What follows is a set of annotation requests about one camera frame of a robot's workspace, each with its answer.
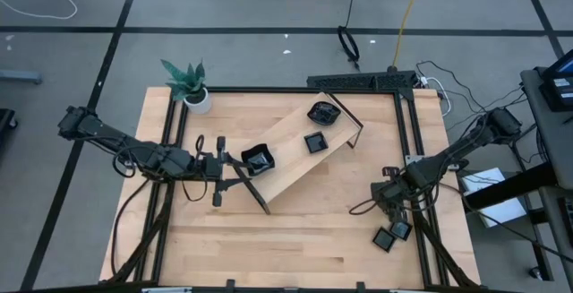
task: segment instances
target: yellow cable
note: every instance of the yellow cable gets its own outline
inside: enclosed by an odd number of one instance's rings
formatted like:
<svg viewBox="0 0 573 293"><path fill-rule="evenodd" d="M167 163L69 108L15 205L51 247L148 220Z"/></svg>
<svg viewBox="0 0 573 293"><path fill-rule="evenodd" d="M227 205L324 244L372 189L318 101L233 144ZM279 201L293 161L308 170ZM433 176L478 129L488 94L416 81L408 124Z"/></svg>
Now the yellow cable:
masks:
<svg viewBox="0 0 573 293"><path fill-rule="evenodd" d="M412 4L414 4L414 0L410 0L408 3L408 7L406 8L406 13L404 14L404 19L402 19L402 26L400 26L400 32L398 33L398 42L396 43L396 53L394 54L394 61L392 62L393 66L396 66L398 62L398 57L400 56L400 41L402 40L402 31L404 27L406 27L406 20L408 15L410 14L410 9L412 8Z"/></svg>

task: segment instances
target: white flower pot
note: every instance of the white flower pot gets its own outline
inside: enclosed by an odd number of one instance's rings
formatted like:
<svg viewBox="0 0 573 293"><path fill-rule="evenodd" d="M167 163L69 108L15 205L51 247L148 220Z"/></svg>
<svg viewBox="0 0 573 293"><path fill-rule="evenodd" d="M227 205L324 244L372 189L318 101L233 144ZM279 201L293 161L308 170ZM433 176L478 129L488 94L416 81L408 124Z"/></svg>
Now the white flower pot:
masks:
<svg viewBox="0 0 573 293"><path fill-rule="evenodd" d="M203 88L203 90L205 90L205 98L203 99L202 102L198 104L193 104L187 101L187 98L183 99L183 102L185 103L185 105L187 105L187 107L189 108L189 110L191 110L193 114L197 115L205 114L211 109L211 97L209 95L209 92L207 91L207 88Z"/></svg>

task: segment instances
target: potted plant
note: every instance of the potted plant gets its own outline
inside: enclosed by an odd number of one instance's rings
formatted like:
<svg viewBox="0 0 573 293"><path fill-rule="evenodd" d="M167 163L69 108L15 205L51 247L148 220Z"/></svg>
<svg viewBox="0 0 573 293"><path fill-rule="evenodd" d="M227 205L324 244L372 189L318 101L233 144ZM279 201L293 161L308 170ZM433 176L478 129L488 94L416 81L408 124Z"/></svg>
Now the potted plant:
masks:
<svg viewBox="0 0 573 293"><path fill-rule="evenodd" d="M161 60L161 64L171 74L170 82L166 85L171 87L173 98L182 100L194 114L205 114L211 109L211 99L205 81L205 68L203 62L193 70L191 64L187 67L187 73L177 69L167 60Z"/></svg>

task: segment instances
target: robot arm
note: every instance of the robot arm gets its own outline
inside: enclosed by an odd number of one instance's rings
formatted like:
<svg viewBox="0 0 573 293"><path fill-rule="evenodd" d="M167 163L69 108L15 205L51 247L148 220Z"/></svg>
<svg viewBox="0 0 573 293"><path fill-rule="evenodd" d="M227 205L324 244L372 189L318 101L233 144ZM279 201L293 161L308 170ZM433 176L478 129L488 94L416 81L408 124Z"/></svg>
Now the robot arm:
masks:
<svg viewBox="0 0 573 293"><path fill-rule="evenodd" d="M134 164L145 177L152 181L201 180L201 174L194 169L196 158L188 151L174 146L138 141L106 125L87 108L69 107L67 115L58 127L60 128L59 135L66 140L95 143L113 152L117 160L127 168L135 168L129 166Z"/></svg>
<svg viewBox="0 0 573 293"><path fill-rule="evenodd" d="M217 157L213 153L201 152L196 144L198 157L175 146L141 142L128 134L103 123L95 112L87 108L70 106L60 124L59 135L69 141L86 141L110 151L115 159L127 168L135 168L149 180L168 181L204 181L215 182L213 205L220 207L221 193L229 187L244 183L265 212L269 213L261 195L252 186L250 178L240 168L248 165L237 161L225 152L225 137L217 138ZM223 180L223 166L233 166L239 176L237 179Z"/></svg>
<svg viewBox="0 0 573 293"><path fill-rule="evenodd" d="M444 151L407 165L390 181L371 184L372 199L392 221L403 220L403 201L417 200L436 186L448 166L485 145L509 143L520 133L521 124L505 108L495 108L476 119L475 127Z"/></svg>

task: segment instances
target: white cable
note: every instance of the white cable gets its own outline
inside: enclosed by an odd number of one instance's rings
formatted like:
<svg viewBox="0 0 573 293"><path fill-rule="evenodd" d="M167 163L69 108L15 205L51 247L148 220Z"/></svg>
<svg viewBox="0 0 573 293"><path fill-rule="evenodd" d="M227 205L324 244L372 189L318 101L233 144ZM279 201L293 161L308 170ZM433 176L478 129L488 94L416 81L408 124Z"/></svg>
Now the white cable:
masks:
<svg viewBox="0 0 573 293"><path fill-rule="evenodd" d="M28 15L31 17L37 17L37 18L46 18L46 19L56 19L56 20L68 20L71 19L77 12L78 12L78 6L76 6L76 4L72 1L72 0L68 0L72 6L73 6L73 13L69 16L54 16L54 15L41 15L41 14L34 14L34 13L26 13L24 11L20 11L17 10L13 7L11 7L8 3L6 3L5 0L0 0L0 2L2 2L2 4L6 5L6 7L8 7L9 9L11 9L12 11L16 12L16 13L20 13L22 15Z"/></svg>
<svg viewBox="0 0 573 293"><path fill-rule="evenodd" d="M436 78L433 77L423 77L426 81L435 81L440 85L441 88L441 92L443 93L444 97L446 98L446 101L448 102L448 110L441 114L442 117L446 116L447 114L449 114L449 112L451 111L451 102L449 102L449 97L448 97L448 93L446 93L446 90L444 89L444 86L441 85L441 82L439 80L437 80Z"/></svg>

